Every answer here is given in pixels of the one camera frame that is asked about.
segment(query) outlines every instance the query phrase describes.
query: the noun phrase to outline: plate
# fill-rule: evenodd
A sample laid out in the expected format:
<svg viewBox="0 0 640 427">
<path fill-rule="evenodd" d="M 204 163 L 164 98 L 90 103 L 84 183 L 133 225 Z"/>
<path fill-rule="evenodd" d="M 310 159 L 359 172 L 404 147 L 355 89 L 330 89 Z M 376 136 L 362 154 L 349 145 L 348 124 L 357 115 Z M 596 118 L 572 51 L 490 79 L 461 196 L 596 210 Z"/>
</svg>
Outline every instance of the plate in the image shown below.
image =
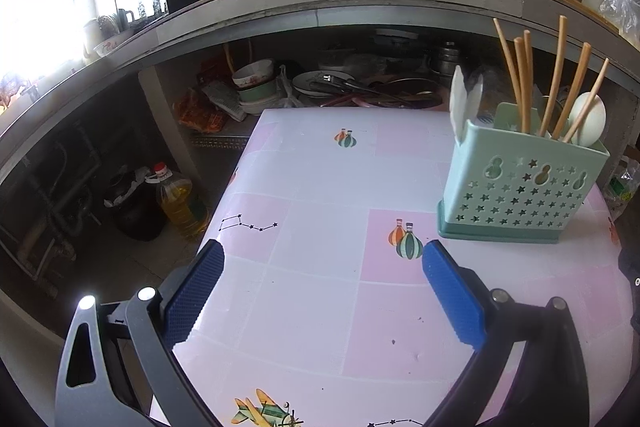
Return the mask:
<svg viewBox="0 0 640 427">
<path fill-rule="evenodd" d="M 341 78 L 343 80 L 353 80 L 353 77 L 350 74 L 343 73 L 342 71 L 333 71 L 333 70 L 307 71 L 306 73 L 302 73 L 294 77 L 292 81 L 293 87 L 299 92 L 315 98 L 329 98 L 330 96 L 335 96 L 332 93 L 316 91 L 311 87 L 311 82 L 315 80 L 322 80 L 322 78 L 326 74 L 336 76 L 337 78 Z"/>
</svg>

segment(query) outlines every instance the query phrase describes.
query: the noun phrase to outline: table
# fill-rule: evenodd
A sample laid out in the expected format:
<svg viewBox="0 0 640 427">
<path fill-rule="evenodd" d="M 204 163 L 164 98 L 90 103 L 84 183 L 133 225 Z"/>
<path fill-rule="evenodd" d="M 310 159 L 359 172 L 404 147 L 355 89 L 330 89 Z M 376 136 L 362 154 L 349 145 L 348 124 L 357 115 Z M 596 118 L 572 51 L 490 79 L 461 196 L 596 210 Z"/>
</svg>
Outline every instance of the table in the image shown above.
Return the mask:
<svg viewBox="0 0 640 427">
<path fill-rule="evenodd" d="M 438 238 L 434 211 L 453 145 L 446 113 L 264 112 L 204 239 L 224 246 L 224 272 L 174 347 L 224 425 L 261 402 L 277 405 L 266 425 L 288 415 L 305 427 L 428 418 L 472 350 L 420 260 L 400 257 L 390 235 L 402 219 L 422 244 Z M 632 355 L 630 288 L 597 188 L 557 245 L 441 241 L 489 289 L 535 305 L 555 295 L 568 302 L 595 423 L 628 380 Z M 523 347 L 514 346 L 484 418 L 498 411 Z M 162 419 L 156 403 L 152 413 Z"/>
</svg>

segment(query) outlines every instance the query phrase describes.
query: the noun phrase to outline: blue gripper pad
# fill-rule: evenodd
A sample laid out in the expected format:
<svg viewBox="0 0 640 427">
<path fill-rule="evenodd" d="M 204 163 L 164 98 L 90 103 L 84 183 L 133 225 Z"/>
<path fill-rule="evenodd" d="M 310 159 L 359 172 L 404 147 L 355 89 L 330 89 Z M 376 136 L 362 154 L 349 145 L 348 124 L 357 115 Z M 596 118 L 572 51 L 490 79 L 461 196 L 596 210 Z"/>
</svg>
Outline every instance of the blue gripper pad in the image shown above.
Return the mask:
<svg viewBox="0 0 640 427">
<path fill-rule="evenodd" d="M 478 351 L 484 339 L 484 311 L 458 272 L 458 265 L 437 239 L 422 254 L 422 270 L 460 342 Z"/>
<path fill-rule="evenodd" d="M 164 311 L 162 339 L 169 350 L 187 339 L 225 267 L 225 253 L 217 241 L 207 241 L 199 257 Z"/>
</svg>

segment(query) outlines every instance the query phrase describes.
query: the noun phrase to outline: utensil holder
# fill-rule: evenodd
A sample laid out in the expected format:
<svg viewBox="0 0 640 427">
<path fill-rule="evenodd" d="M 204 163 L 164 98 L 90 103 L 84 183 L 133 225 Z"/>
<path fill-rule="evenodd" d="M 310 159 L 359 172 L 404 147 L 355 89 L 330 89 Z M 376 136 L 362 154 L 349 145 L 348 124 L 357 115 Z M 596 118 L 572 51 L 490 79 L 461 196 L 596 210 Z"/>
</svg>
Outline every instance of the utensil holder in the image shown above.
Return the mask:
<svg viewBox="0 0 640 427">
<path fill-rule="evenodd" d="M 591 147 L 517 131 L 516 105 L 501 103 L 493 128 L 466 123 L 438 204 L 438 233 L 452 239 L 557 243 L 609 158 Z"/>
</svg>

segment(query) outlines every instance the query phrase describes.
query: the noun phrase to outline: cooking oil bottle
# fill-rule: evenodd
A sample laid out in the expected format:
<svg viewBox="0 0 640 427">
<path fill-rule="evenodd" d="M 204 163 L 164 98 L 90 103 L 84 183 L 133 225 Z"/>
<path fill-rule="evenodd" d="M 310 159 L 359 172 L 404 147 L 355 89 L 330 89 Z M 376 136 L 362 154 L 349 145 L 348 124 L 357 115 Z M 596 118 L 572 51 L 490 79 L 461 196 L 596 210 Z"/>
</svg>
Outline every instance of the cooking oil bottle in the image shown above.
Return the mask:
<svg viewBox="0 0 640 427">
<path fill-rule="evenodd" d="M 207 228 L 209 211 L 193 190 L 193 183 L 180 172 L 160 162 L 154 166 L 158 176 L 156 198 L 169 220 L 187 241 L 195 242 Z"/>
</svg>

